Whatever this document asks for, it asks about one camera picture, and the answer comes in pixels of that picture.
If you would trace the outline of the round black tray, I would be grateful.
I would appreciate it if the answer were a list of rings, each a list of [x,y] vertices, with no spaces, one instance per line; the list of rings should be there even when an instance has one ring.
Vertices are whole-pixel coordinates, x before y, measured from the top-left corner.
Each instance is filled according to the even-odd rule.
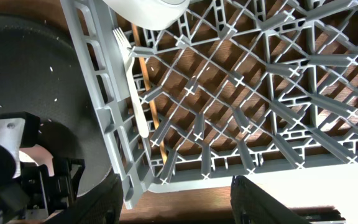
[[[38,145],[57,157],[83,159],[78,195],[111,170],[107,149],[71,40],[58,29],[0,14],[0,114],[41,120]]]

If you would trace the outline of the white plastic fork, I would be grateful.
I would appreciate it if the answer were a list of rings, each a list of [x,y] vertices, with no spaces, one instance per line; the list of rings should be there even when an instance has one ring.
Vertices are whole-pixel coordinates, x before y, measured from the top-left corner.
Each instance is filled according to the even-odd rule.
[[[128,41],[127,37],[125,36],[125,33],[122,31],[121,28],[114,29],[113,34],[119,46],[119,50],[121,51],[124,70],[126,72],[127,84],[129,87],[130,98],[132,101],[134,116],[139,134],[143,138],[148,138],[149,127],[147,125],[147,120],[145,118],[145,114],[140,103],[139,95],[133,78],[132,69],[135,59],[130,56],[130,42]]]

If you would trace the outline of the grey-white plate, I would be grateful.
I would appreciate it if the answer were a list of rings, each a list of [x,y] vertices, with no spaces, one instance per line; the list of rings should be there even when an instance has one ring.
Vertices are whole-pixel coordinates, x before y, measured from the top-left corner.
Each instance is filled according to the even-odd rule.
[[[148,30],[164,30],[186,11],[190,0],[104,0],[125,20]]]

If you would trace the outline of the grey dishwasher rack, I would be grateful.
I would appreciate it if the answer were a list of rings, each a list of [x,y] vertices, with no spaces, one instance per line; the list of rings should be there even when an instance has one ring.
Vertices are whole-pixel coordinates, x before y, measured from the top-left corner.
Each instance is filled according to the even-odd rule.
[[[164,30],[104,1],[61,5],[126,208],[148,191],[358,163],[358,1],[190,1]]]

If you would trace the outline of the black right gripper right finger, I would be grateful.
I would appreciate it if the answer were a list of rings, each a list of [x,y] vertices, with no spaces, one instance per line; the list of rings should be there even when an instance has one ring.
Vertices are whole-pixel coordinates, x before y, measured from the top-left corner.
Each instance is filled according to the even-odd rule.
[[[244,175],[232,177],[231,208],[235,223],[310,224]]]

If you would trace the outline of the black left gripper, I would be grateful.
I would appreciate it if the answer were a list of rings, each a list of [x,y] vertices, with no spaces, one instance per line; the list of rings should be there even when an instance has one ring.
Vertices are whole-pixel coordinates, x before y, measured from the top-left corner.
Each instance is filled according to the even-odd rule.
[[[21,163],[18,181],[29,197],[27,205],[21,211],[21,218],[43,220],[75,203],[80,179],[85,171],[85,161],[56,157],[52,159],[52,169],[53,176],[46,165]]]

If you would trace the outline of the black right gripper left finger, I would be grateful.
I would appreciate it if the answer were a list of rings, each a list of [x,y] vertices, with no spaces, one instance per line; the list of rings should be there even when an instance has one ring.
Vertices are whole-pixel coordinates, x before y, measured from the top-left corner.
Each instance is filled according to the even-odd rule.
[[[123,205],[121,178],[109,174],[100,184],[81,196],[73,206],[44,223],[119,223]]]

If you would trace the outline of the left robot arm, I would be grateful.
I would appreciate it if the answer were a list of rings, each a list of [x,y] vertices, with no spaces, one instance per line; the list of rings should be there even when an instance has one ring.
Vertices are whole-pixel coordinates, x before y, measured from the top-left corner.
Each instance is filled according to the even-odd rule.
[[[14,177],[14,159],[0,146],[0,223],[43,220],[66,210],[77,198],[83,159],[54,157],[52,164],[20,162]]]

